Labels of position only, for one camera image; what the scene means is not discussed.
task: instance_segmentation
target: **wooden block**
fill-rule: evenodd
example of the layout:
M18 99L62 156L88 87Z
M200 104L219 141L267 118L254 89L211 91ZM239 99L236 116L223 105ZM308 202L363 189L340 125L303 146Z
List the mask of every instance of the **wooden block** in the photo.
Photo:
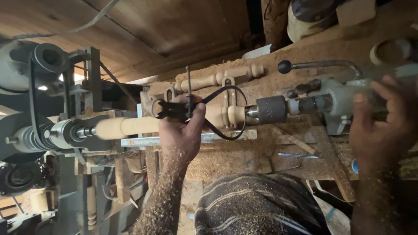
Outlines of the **wooden block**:
M153 99L164 99L167 88L172 87L171 82L153 82L148 92L148 96Z
M31 205L33 212L42 213L44 211L49 211L47 198L48 193L48 191L43 191L40 193L31 194Z
M340 27L349 27L376 16L376 0L348 0L337 7Z

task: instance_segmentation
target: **metal frame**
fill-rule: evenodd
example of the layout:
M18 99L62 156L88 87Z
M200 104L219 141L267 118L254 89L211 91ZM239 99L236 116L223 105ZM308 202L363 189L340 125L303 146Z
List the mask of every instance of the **metal frame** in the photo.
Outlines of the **metal frame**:
M100 74L100 51L94 47L85 50L90 58L87 60L88 82L90 92L85 97L85 109L92 108L93 112L102 111L102 83Z

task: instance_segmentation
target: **metal bar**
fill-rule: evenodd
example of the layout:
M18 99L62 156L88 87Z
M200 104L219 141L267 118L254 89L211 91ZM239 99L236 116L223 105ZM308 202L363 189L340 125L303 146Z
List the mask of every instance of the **metal bar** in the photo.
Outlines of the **metal bar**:
M307 62L307 63L297 63L292 64L292 69L306 69L306 68L318 68L318 67L330 67L330 66L344 66L352 69L355 74L355 79L361 79L363 77L362 71L351 61L347 60L324 60L316 62Z
M298 158L318 158L317 156L306 156L306 155L297 155L297 154L288 154L288 153L279 153L279 156L287 156L287 157L298 157Z
M234 131L227 131L224 132L227 136L236 136L240 133L239 130ZM256 140L257 139L257 130L245 130L242 135L237 140ZM211 133L203 133L201 135L201 143L212 143L217 140L224 140L219 137L217 134ZM152 137L142 137L142 138L131 138L131 139L122 139L120 140L120 144L122 147L146 147L146 146L158 146L160 145L160 137L159 136L152 136Z
M71 65L62 76L64 78L64 113L69 119L75 116L75 96L70 94L74 86L74 67Z
M19 202L16 200L15 196L12 196L13 201L15 202L16 207L19 209L20 213L23 215L25 212L23 211L22 207L20 207Z
M93 112L101 112L102 101L102 79L100 74L100 51L94 47L88 47L87 53L90 60L87 61L87 71L89 73L89 93L86 94L85 108L91 107Z
M110 76L110 78L116 83L116 85L123 91L123 93L125 93L128 96L128 98L134 102L134 104L137 104L138 101L135 100L135 98L131 95L131 93L129 93L129 91L123 86L123 84L120 83L116 79L116 77L107 69L107 67L102 62L100 62L100 66Z

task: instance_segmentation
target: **wooden beam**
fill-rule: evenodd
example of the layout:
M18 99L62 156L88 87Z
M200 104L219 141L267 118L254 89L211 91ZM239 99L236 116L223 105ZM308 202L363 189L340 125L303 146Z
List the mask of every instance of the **wooden beam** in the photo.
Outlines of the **wooden beam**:
M311 132L316 139L317 149L320 152L319 156L325 160L328 171L334 178L343 199L346 202L354 202L356 196L351 186L350 178L335 152L334 145L330 141L325 127L322 125L317 114L311 115L311 118L313 124Z

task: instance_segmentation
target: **metal rod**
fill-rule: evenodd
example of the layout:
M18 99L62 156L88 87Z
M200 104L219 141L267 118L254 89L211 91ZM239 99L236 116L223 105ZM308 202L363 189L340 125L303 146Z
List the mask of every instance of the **metal rod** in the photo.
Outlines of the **metal rod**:
M318 158L317 156L306 156L306 155L296 155L296 154L288 154L288 153L279 153L279 156L287 156L287 157L298 157L298 158Z
M236 136L240 133L240 130L228 131L225 132L228 136ZM257 139L257 130L245 130L242 135L238 138L238 140L256 140ZM224 140L219 137L217 134L210 132L210 133L202 133L201 135L201 143L212 143L214 141ZM142 137L142 138L131 138L131 139L122 139L120 140L120 144L122 147L146 147L146 146L158 146L160 145L160 137L159 136L152 136L152 137Z
M187 77L188 77L188 81L189 81L189 94L187 95L187 103L188 103L188 113L187 113L187 117L191 118L193 116L193 114L191 113L191 78L190 78L190 70L189 70L189 66L186 66L186 71L187 71Z
M19 202L16 200L15 196L12 196L13 201L15 202L16 207L19 209L19 211L21 212L21 214L24 214L25 212L23 211L23 209L20 207Z
M347 68L351 68L356 74L355 79L361 79L363 77L363 73L357 67L357 65L347 60L324 60L324 61L317 61L317 62L297 63L297 64L292 64L291 68L292 69L306 69L306 68L318 68L318 67L330 67L330 66L344 66Z
M116 77L107 69L107 67L100 62L100 66L103 68L103 70L110 76L110 78L116 83L116 85L125 93L130 100L132 100L135 104L138 104L138 102L135 100L135 98L129 93L129 91L120 83Z

